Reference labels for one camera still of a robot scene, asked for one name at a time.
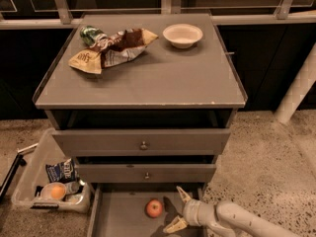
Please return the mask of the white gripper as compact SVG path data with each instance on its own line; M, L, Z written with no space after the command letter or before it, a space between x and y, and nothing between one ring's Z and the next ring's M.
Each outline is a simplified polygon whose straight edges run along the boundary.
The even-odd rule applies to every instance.
M190 226L209 227L216 222L215 208L212 204L192 199L180 186L177 186L177 191L185 203L183 217L176 216L170 224L164 227L164 233L175 233L185 229L189 224Z

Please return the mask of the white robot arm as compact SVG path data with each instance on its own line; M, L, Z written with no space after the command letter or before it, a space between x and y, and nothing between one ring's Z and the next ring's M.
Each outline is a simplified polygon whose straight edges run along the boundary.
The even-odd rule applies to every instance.
M199 226L210 229L220 237L237 237L239 230L252 237L299 237L232 201L224 200L214 205L192 198L180 186L177 186L177 190L184 203L183 214L177 215L165 226L164 233L171 234L188 226Z

